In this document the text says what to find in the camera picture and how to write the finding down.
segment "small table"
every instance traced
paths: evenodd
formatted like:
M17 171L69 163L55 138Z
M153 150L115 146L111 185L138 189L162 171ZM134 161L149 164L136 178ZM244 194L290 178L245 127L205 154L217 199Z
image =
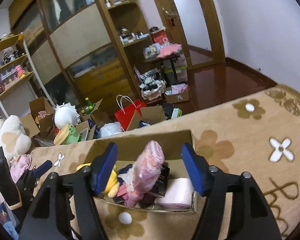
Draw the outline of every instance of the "small table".
M176 72L176 68L174 66L174 62L173 60L177 59L178 57L180 57L180 52L178 53L173 53L167 57L164 57L164 58L150 58L150 59L146 59L144 62L145 63L149 63L149 62L156 62L156 61L164 61L164 60L170 60L170 63L171 63L171 67L172 67L172 71L173 71L173 75L174 75L174 79L175 79L175 82L176 84L179 83L179 80L178 80L178 76L177 76L177 72Z

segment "red paper bag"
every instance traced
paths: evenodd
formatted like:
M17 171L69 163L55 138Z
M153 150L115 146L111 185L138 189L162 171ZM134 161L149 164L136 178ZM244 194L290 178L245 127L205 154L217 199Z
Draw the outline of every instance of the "red paper bag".
M132 103L131 105L126 106L125 108L122 107L122 99L124 99L124 98ZM119 121L119 123L121 124L123 130L126 131L130 124L130 121L133 117L133 114L136 110L142 117L140 108L146 107L146 103L141 102L140 99L133 102L130 97L123 96L123 95L117 95L117 103L118 103L118 106L120 107L120 110L115 112L114 115L117 118L117 120Z

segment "yellow plush toy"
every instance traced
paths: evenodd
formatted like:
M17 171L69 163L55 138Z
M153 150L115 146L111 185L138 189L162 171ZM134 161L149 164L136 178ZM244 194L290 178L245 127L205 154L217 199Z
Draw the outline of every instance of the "yellow plush toy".
M80 170L84 166L90 166L90 165L91 165L91 163L82 164L77 167L77 171ZM117 167L114 166L113 170L111 171L110 178L108 180L106 189L103 192L103 194L107 194L109 198L114 198L118 193L120 183L117 180L117 175L118 175Z

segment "baseboard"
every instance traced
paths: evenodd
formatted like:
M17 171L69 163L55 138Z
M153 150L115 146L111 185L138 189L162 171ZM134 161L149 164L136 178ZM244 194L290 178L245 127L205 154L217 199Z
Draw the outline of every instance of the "baseboard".
M251 77L258 79L258 81L264 81L269 88L277 85L277 82L275 82L271 78L263 75L261 72L255 70L254 68L249 67L248 65L245 65L244 63L237 61L233 58L226 57L226 64L244 74L251 74Z
M199 48L199 47L192 46L192 45L188 45L188 47L189 47L189 50L193 50L195 52L198 52L199 54L202 54L202 55L212 58L212 51L210 51L210 50Z

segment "red box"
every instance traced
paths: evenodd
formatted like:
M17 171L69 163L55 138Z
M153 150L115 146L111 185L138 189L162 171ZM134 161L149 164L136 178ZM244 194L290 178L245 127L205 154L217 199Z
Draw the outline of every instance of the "red box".
M164 41L169 42L169 38L164 30L151 34L154 43L164 44Z

